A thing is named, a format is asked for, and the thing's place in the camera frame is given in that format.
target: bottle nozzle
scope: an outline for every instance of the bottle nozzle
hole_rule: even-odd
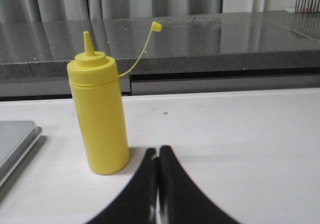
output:
[[[90,32],[83,32],[84,40],[84,53],[87,57],[93,57],[95,55],[95,48],[91,40]]]

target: reflective surface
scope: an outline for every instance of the reflective surface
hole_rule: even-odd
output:
[[[153,20],[162,23],[163,29],[152,35],[144,59],[221,56],[221,61],[218,59],[215,63],[219,65],[217,70],[223,71],[224,67],[232,70],[231,66],[228,67],[229,62],[223,62],[228,61],[230,54],[320,50],[320,14],[290,14],[286,11],[6,23],[0,25],[0,63],[25,65],[6,65],[0,79],[39,77],[44,72],[46,77],[65,76],[65,62],[83,52],[83,31],[91,32],[96,50],[116,59],[135,59],[143,48]],[[153,61],[135,71],[153,70]],[[185,65],[189,61],[174,59],[173,62]],[[125,69],[131,63],[132,60],[128,63],[120,61],[119,68],[125,65]],[[52,65],[59,67],[56,66],[52,73],[43,70],[47,69],[43,65],[50,65],[51,69]]]

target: gray curtain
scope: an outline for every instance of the gray curtain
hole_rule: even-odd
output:
[[[220,12],[220,0],[0,0],[1,23],[184,16]]]

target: gray granite countertop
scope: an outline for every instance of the gray granite countertop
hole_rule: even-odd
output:
[[[320,14],[239,12],[1,24],[0,80],[67,77],[67,63],[83,52],[83,31],[122,73],[140,54],[152,21],[162,32],[152,34],[132,75],[320,66]]]

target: wire rack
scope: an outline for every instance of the wire rack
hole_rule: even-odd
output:
[[[320,0],[296,0],[295,13],[319,13]]]

